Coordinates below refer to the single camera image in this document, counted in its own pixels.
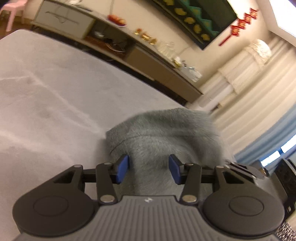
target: chair leg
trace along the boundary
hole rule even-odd
[[[15,9],[11,11],[10,16],[9,16],[9,20],[8,20],[8,24],[7,24],[7,27],[6,27],[6,32],[11,31],[13,22],[15,20],[16,13],[17,13],[17,11]]]
[[[22,16],[21,16],[21,24],[25,23],[25,19],[24,19],[24,10],[22,10]]]

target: plate of fruit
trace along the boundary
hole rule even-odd
[[[114,14],[108,15],[108,20],[115,23],[119,27],[124,27],[126,26],[126,20],[123,18],[120,18]]]

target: beige wall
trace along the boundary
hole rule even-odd
[[[29,0],[25,16],[33,19],[42,0]],[[250,7],[258,9],[255,0],[228,0],[239,18],[243,18],[244,12]],[[102,14],[109,14],[111,0],[83,0],[83,4]],[[128,28],[134,30],[143,28],[153,37],[166,42],[173,41],[177,52],[184,48],[181,57],[186,62],[195,66],[203,74],[203,78],[196,84],[200,86],[209,79],[230,58],[236,55],[244,46],[255,39],[268,41],[269,31],[261,13],[247,29],[241,31],[240,37],[231,37],[228,42],[219,47],[218,44],[229,35],[229,28],[215,39],[204,51],[191,41],[171,20],[154,8],[147,0],[115,0],[113,14],[127,20]]]

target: mesh basket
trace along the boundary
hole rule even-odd
[[[282,241],[296,241],[296,232],[288,224],[287,220],[282,223],[276,234]]]

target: gray cloth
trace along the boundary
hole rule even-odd
[[[176,195],[168,156],[183,163],[214,167],[223,162],[219,136],[205,112],[184,108],[137,115],[107,132],[112,159],[130,156],[130,171],[121,184],[122,195]]]

